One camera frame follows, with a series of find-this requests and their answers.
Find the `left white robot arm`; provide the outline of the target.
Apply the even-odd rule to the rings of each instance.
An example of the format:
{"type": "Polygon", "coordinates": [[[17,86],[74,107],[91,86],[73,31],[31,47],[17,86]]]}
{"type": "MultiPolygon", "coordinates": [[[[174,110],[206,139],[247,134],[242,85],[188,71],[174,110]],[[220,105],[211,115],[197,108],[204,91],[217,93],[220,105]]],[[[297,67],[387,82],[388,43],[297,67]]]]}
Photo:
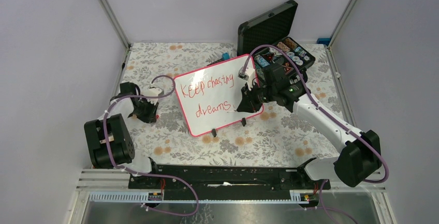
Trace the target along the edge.
{"type": "Polygon", "coordinates": [[[108,141],[113,159],[116,164],[128,164],[135,159],[135,148],[125,121],[135,116],[144,123],[156,122],[158,109],[157,99],[144,99],[142,96],[161,96],[163,89],[151,86],[144,92],[132,82],[121,83],[118,94],[111,98],[110,103],[124,96],[125,98],[113,107],[104,125],[103,116],[84,124],[85,138],[92,166],[98,169],[112,169],[113,165],[108,155],[104,127],[107,127],[108,141]]]}

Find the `pink framed whiteboard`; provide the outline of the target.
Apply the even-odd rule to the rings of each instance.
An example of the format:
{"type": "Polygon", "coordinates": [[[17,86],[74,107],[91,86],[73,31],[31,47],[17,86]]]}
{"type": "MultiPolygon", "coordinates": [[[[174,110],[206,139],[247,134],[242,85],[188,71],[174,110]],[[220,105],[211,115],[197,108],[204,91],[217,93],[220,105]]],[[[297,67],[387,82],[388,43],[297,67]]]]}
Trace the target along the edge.
{"type": "Polygon", "coordinates": [[[175,77],[175,92],[191,136],[205,135],[264,111],[227,113],[236,110],[242,100],[246,81],[238,72],[243,65],[255,69],[253,59],[245,54],[175,77]]]}

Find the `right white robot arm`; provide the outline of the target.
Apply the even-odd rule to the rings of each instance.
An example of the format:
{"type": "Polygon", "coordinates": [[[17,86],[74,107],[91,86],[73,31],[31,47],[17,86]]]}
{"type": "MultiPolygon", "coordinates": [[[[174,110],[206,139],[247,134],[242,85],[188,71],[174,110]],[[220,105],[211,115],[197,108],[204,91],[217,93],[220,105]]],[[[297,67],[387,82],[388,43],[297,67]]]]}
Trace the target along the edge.
{"type": "Polygon", "coordinates": [[[255,113],[264,103],[276,102],[310,123],[339,153],[336,157],[312,159],[303,164],[304,170],[297,174],[299,186],[309,189],[318,180],[338,178],[345,185],[356,187],[367,182],[368,177],[384,164],[380,160],[381,143],[377,133],[361,131],[343,121],[310,93],[303,79],[293,82],[280,65],[269,65],[263,72],[265,82],[259,86],[255,69],[240,69],[238,76],[246,83],[241,89],[242,100],[236,111],[255,113]]]}

